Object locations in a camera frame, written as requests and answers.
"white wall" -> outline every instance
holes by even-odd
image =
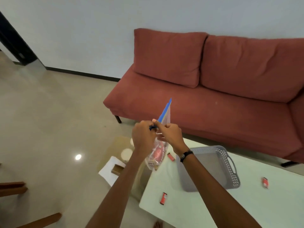
[[[5,53],[7,57],[13,62],[19,62],[18,59],[0,42],[0,49]]]
[[[45,66],[122,77],[133,29],[304,37],[304,0],[0,0]]]

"sofa leg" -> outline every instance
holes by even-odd
[[[299,164],[298,162],[289,161],[289,162],[282,163],[281,166],[286,168],[286,167],[295,166],[298,164]]]
[[[115,117],[116,117],[117,122],[120,124],[121,123],[120,118],[118,116],[116,116],[116,115],[115,115]]]

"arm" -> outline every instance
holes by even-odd
[[[152,122],[146,121],[136,123],[132,131],[134,152],[86,228],[120,227],[139,166],[153,148],[156,134],[155,130],[149,130],[149,126],[152,124]]]
[[[179,157],[189,150],[178,125],[164,126],[155,119],[152,121],[161,133],[158,134],[158,139],[172,145]],[[188,155],[183,164],[218,228],[261,228],[254,218],[211,176],[195,155]]]

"watch strap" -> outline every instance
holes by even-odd
[[[181,156],[181,163],[183,163],[183,161],[185,160],[185,158],[189,155],[192,154],[193,151],[191,149],[189,149],[188,151],[186,151],[185,153],[183,153],[183,155]]]

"white paper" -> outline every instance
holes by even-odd
[[[105,166],[99,171],[99,175],[101,175],[110,186],[114,184],[116,179],[118,178],[117,175],[111,173],[111,170],[115,166],[115,164],[120,165],[122,167],[126,167],[126,165],[120,161],[117,157],[112,156],[110,160],[105,164]]]

